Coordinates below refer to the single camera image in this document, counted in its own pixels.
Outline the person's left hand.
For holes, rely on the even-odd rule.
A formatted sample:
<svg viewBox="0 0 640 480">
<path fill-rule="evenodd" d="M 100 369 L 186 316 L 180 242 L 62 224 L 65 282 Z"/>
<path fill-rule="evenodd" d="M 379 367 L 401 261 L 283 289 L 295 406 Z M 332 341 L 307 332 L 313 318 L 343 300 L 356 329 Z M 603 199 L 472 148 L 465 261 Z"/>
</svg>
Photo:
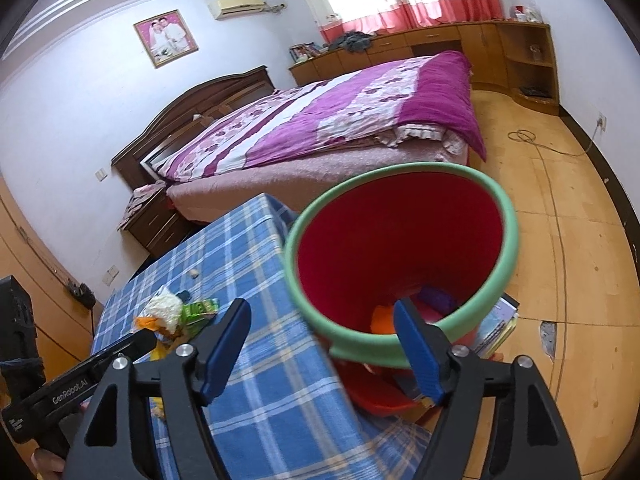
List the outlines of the person's left hand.
<svg viewBox="0 0 640 480">
<path fill-rule="evenodd" d="M 65 460 L 43 448 L 36 448 L 32 453 L 32 466 L 40 480 L 61 480 L 65 468 Z"/>
</svg>

